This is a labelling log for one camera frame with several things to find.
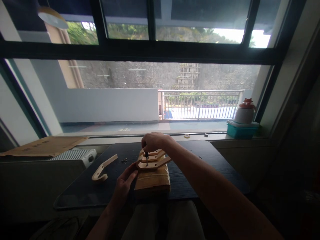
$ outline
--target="wooden hook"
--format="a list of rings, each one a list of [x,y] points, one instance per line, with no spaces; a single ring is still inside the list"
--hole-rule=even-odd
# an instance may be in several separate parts
[[[162,167],[163,165],[167,164],[170,161],[171,161],[171,158],[166,157],[164,159],[161,159],[158,162],[151,162],[151,163],[148,162],[148,166],[147,166],[147,163],[142,162],[142,159],[138,159],[137,168],[140,170],[153,170],[153,169],[157,169],[159,167]]]
[[[149,157],[148,157],[148,162],[155,162],[158,159],[162,158],[166,154],[161,149],[154,151],[154,152],[150,152],[150,153],[149,153]],[[141,160],[141,162],[147,162],[147,159],[143,154],[138,157],[138,161],[139,160]]]
[[[92,180],[95,182],[103,182],[108,178],[108,175],[105,173],[102,176],[99,177],[99,175],[101,174],[102,170],[108,166],[110,163],[112,163],[114,160],[116,160],[118,158],[118,155],[113,155],[111,158],[109,158],[107,161],[105,161],[104,163],[102,163],[98,169],[96,170],[96,172],[92,175]]]
[[[161,150],[161,149],[158,149],[158,150],[156,150],[156,151],[154,151],[154,152],[149,152],[149,156],[157,155],[160,151],[162,151],[162,150]],[[139,153],[139,156],[141,156],[141,155],[145,156],[145,153],[144,153],[143,149],[141,149],[141,151],[140,151],[140,153]]]

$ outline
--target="ceiling lamp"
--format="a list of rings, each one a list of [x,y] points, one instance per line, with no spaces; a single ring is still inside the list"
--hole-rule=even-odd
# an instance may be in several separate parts
[[[55,10],[53,10],[49,2],[48,7],[39,7],[38,8],[38,16],[46,23],[51,26],[60,28],[60,29],[68,29],[68,24],[66,20]]]

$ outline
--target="screwdriver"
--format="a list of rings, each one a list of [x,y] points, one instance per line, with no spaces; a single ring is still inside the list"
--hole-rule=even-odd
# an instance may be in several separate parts
[[[149,152],[145,153],[146,159],[147,159],[147,166],[148,166],[148,157],[149,157]]]

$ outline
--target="black desk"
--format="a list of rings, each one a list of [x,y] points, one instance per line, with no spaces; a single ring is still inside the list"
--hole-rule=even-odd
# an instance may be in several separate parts
[[[203,161],[206,161],[217,169],[243,194],[250,192],[249,185],[210,142],[180,141],[178,143],[195,155],[200,156]],[[70,210],[105,207],[111,200],[117,178],[131,163],[137,161],[140,150],[141,143],[116,143],[111,145],[60,196],[58,196],[54,202],[54,208],[56,210]],[[94,183],[91,180],[94,172],[101,163],[112,157],[114,154],[118,155],[118,159],[104,169],[108,175],[107,180],[101,184]],[[121,163],[121,160],[124,158],[127,158],[127,162]],[[171,192],[168,195],[168,199],[197,198],[197,194],[173,161],[168,163],[168,168],[171,182]],[[135,182],[131,185],[129,201],[134,201],[134,184]]]

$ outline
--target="window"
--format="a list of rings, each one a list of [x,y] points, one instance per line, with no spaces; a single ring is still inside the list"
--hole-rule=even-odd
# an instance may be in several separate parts
[[[63,3],[39,0],[65,30],[39,19],[37,6],[24,3],[30,16],[20,15],[5,0],[9,17],[0,18],[14,27],[0,26],[0,57],[30,60],[65,132],[114,134],[225,131],[245,97],[261,102],[261,116],[303,9],[280,0]]]
[[[7,35],[4,36],[5,39],[60,44],[99,44],[89,0],[76,5],[53,0],[39,0],[39,5],[26,1],[3,2],[20,38]],[[58,29],[44,22],[39,17],[41,8],[51,8],[58,12],[66,22],[67,29]]]
[[[280,4],[285,5],[282,0],[261,0],[257,18],[253,27],[249,47],[267,48],[270,37],[273,34],[275,20],[278,15]]]
[[[111,39],[148,40],[148,20],[145,0],[102,2]]]
[[[179,1],[156,5],[156,39],[161,41],[240,44],[250,0]]]

